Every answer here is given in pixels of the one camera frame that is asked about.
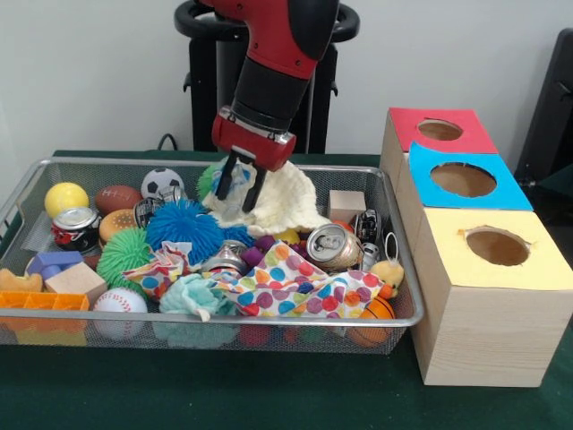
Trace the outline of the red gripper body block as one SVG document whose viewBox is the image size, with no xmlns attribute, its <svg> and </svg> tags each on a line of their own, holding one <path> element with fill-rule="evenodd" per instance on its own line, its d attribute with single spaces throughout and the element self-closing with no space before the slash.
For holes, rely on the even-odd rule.
<svg viewBox="0 0 573 430">
<path fill-rule="evenodd" d="M 237 152 L 251 159 L 255 166 L 268 171 L 282 168 L 292 155 L 296 136 L 275 133 L 238 119 L 231 112 L 219 112 L 212 126 L 213 143 L 223 151 Z"/>
</svg>

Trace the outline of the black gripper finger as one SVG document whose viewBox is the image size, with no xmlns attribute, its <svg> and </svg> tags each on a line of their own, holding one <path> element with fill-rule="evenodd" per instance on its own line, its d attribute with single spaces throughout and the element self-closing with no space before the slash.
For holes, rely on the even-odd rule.
<svg viewBox="0 0 573 430">
<path fill-rule="evenodd" d="M 267 175 L 267 171 L 264 168 L 258 166 L 254 166 L 253 168 L 255 171 L 254 184 L 248 190 L 244 199 L 243 212 L 245 213 L 249 213 L 254 209 Z"/>
<path fill-rule="evenodd" d="M 226 164 L 221 170 L 220 179 L 218 182 L 218 188 L 216 191 L 216 196 L 220 201 L 224 201 L 230 191 L 231 185 L 233 183 L 233 169 L 239 158 L 239 154 L 232 150 L 228 155 Z"/>
</svg>

